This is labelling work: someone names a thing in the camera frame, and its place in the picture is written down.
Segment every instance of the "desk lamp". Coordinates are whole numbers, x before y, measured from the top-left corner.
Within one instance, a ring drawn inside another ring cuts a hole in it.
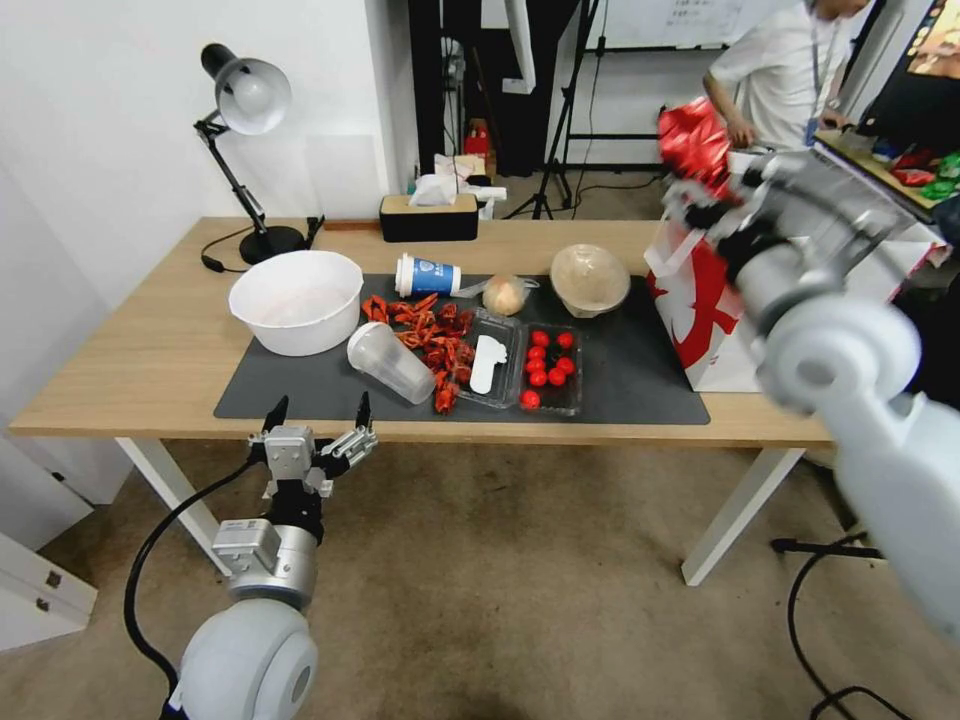
[[[296,228],[266,226],[263,208],[246,186],[237,182],[216,142],[228,130],[241,135],[262,135],[275,128],[290,106],[287,76],[263,60],[238,58],[229,48],[217,43],[203,49],[200,62],[213,78],[217,109],[193,127],[253,221],[253,232],[240,241],[240,257],[255,265],[280,253],[306,249],[303,234]]]

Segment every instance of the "lamp base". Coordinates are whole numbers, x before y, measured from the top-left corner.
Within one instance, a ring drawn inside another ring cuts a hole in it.
[[[254,231],[240,241],[240,257],[248,265],[256,265],[274,255],[306,249],[303,233],[282,225],[268,227],[266,235],[258,235]]]

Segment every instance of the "white bowl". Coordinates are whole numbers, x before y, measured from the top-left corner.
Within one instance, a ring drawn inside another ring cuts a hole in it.
[[[230,290],[230,312],[267,350],[313,355],[350,337],[360,318],[363,271],[348,257],[298,250],[247,270]]]
[[[550,282],[576,318],[609,312],[630,292],[630,273],[623,263],[596,245],[570,245],[554,255]]]

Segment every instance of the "lamp shade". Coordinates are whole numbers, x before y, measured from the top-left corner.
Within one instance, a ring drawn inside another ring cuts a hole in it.
[[[261,135],[275,128],[290,106],[290,82],[270,63],[238,58],[224,45],[207,45],[200,54],[213,78],[220,117],[241,135]]]

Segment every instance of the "onion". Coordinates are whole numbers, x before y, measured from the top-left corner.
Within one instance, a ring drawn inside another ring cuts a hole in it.
[[[483,290],[483,306],[497,315],[515,315],[527,301],[528,292],[516,275],[494,275]]]

